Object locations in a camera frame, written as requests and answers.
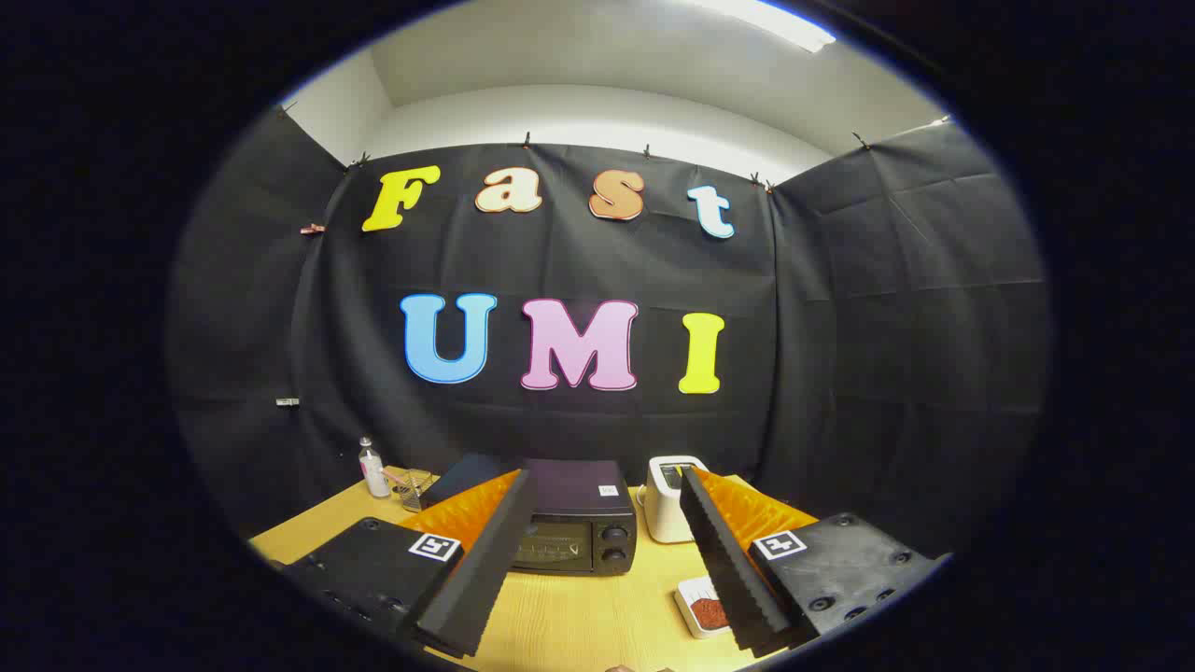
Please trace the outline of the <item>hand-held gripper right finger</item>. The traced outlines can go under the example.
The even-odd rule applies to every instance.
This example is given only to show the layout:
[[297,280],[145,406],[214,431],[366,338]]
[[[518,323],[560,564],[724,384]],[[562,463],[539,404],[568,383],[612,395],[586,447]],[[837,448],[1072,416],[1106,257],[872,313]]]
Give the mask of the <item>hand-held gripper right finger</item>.
[[740,650],[815,650],[931,581],[931,557],[846,511],[816,519],[725,476],[682,468],[682,511]]

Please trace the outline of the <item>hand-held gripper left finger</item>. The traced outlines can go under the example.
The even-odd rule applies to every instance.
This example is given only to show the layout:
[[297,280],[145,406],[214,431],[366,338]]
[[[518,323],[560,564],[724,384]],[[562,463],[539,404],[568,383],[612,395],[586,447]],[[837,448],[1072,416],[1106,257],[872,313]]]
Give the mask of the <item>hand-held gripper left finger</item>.
[[393,646],[473,656],[533,508],[532,475],[511,469],[404,523],[361,518],[280,570]]

